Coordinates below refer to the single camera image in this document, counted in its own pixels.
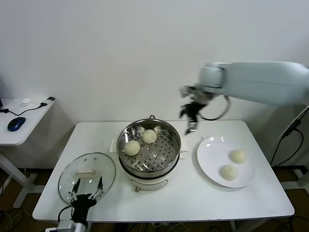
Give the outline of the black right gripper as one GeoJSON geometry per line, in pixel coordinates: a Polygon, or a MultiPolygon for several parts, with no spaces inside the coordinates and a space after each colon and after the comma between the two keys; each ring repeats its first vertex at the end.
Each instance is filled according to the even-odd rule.
{"type": "Polygon", "coordinates": [[[185,130],[185,135],[193,133],[198,127],[198,115],[199,112],[207,106],[209,98],[201,96],[190,96],[189,102],[181,107],[179,113],[179,119],[183,116],[187,116],[187,129],[185,130]]]}

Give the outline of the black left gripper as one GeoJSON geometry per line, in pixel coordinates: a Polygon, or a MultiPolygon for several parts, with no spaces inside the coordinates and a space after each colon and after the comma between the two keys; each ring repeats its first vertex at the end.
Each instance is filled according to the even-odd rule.
{"type": "Polygon", "coordinates": [[[100,177],[99,179],[97,189],[92,194],[77,195],[79,186],[80,179],[74,182],[72,190],[69,191],[68,200],[70,201],[70,204],[74,209],[72,214],[72,220],[74,222],[86,222],[89,209],[96,205],[96,199],[101,199],[101,197],[103,196],[102,177],[100,177]]]}

